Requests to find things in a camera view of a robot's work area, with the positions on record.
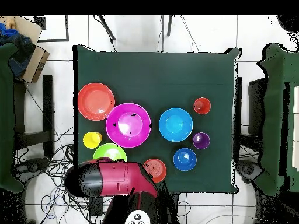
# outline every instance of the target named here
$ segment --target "white controller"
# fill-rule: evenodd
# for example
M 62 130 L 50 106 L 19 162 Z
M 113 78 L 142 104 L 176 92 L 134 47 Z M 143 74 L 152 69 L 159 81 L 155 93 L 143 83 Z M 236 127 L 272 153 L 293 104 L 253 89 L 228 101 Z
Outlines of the white controller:
M 151 224 L 151 220 L 148 214 L 138 209 L 129 214 L 124 224 Z

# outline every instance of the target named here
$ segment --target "blue cloth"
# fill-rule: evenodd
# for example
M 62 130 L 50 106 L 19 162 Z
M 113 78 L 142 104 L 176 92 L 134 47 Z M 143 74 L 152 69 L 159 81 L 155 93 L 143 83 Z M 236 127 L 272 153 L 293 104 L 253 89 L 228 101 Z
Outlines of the blue cloth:
M 8 64 L 13 74 L 20 77 L 25 72 L 36 46 L 32 44 L 30 38 L 19 33 L 10 37 L 0 35 L 0 46 L 6 43 L 13 43 L 19 49 L 11 56 Z
M 4 24 L 0 23 L 0 33 L 3 36 L 10 37 L 10 36 L 13 36 L 15 34 L 18 34 L 18 31 L 15 30 L 15 29 L 6 29 L 5 26 L 4 26 Z

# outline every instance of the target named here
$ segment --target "button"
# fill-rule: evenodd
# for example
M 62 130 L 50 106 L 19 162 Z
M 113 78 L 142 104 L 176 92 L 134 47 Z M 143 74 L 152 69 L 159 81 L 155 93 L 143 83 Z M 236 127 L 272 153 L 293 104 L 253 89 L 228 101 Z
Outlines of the button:
M 135 219 L 135 220 L 140 220 L 140 219 L 141 219 L 141 215 L 136 214 L 136 215 L 134 216 L 134 219 Z

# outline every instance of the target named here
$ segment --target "small blue bowl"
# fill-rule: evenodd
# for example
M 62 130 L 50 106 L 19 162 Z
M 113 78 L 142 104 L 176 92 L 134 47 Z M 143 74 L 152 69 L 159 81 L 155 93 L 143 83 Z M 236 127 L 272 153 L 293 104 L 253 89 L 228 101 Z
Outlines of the small blue bowl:
M 180 171 L 189 171 L 196 165 L 196 155 L 188 148 L 179 149 L 173 156 L 173 164 Z
M 161 135 L 171 142 L 185 140 L 192 132 L 193 122 L 189 113 L 181 108 L 165 111 L 159 120 Z

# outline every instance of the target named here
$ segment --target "cup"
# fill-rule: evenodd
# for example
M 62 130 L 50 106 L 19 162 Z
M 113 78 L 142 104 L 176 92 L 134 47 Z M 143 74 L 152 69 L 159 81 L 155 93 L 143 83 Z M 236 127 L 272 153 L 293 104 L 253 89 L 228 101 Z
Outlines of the cup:
M 98 132 L 87 132 L 83 137 L 83 143 L 89 149 L 95 149 L 101 141 L 102 135 Z

